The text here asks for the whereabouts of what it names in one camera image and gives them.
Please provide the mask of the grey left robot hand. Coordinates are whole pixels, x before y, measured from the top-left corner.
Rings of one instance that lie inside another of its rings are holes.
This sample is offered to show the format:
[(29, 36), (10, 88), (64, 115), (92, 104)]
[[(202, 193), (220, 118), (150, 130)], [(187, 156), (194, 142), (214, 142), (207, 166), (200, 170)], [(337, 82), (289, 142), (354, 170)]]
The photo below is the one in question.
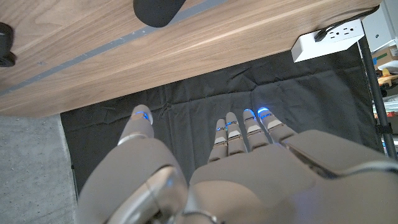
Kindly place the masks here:
[(267, 108), (217, 121), (206, 165), (187, 180), (132, 111), (78, 196), (78, 223), (396, 223), (397, 161), (347, 139), (295, 132)]

